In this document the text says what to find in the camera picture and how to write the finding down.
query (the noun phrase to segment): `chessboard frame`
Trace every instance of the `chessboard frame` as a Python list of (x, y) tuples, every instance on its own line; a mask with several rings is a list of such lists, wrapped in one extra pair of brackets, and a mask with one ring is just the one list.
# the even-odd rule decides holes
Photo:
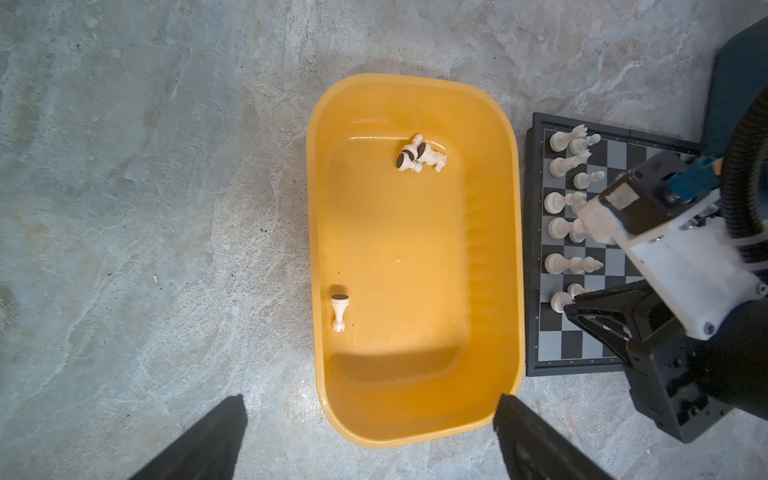
[(536, 112), (533, 125), (525, 138), (525, 165), (523, 190), (523, 267), (525, 269), (525, 347), (526, 376), (566, 375), (572, 373), (615, 372), (622, 364), (617, 357), (602, 359), (538, 360), (539, 307), (541, 280), (541, 228), (543, 208), (543, 166), (545, 163), (545, 135), (547, 130), (570, 131), (584, 124), (588, 134), (599, 133), (605, 140), (620, 141), (645, 147), (672, 150), (682, 154), (699, 155), (701, 145), (649, 134), (627, 128), (611, 127), (589, 121)]

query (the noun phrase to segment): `stone surface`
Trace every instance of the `stone surface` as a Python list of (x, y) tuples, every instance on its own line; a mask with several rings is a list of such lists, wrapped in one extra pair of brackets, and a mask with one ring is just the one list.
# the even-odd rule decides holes
[[(0, 2), (0, 471), (127, 478), (224, 396), (238, 478), (505, 478), (489, 427), (360, 448), (317, 402), (304, 141), (374, 71), (698, 140), (757, 0)], [(620, 373), (520, 396), (616, 478), (765, 478), (768, 423), (681, 445)]]

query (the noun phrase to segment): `gray marble floor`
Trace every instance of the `gray marble floor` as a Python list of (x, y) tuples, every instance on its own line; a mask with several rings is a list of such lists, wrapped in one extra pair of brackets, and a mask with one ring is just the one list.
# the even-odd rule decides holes
[[(224, 396), (238, 478), (504, 478), (490, 428), (360, 448), (316, 397), (304, 141), (347, 75), (697, 141), (757, 0), (0, 1), (0, 472), (127, 478)], [(620, 373), (520, 397), (616, 478), (766, 478), (768, 423), (693, 445)]]

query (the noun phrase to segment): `yellow plastic bin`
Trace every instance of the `yellow plastic bin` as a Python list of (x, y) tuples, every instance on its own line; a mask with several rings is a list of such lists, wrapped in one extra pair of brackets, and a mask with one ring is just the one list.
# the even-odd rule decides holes
[[(421, 133), (448, 164), (398, 171)], [(306, 136), (317, 392), (369, 447), (487, 425), (522, 380), (515, 134), (465, 84), (361, 74), (320, 99)], [(349, 295), (333, 331), (330, 296)]]

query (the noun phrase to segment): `black corrugated tube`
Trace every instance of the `black corrugated tube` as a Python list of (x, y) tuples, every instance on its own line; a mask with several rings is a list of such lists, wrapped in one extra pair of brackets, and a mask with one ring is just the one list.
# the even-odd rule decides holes
[[(760, 166), (768, 150), (768, 88), (760, 92), (733, 129), (720, 172), (722, 214), (728, 234), (739, 239), (763, 232), (758, 212)], [(738, 247), (746, 263), (768, 260), (768, 240)], [(768, 283), (768, 269), (755, 274)]]

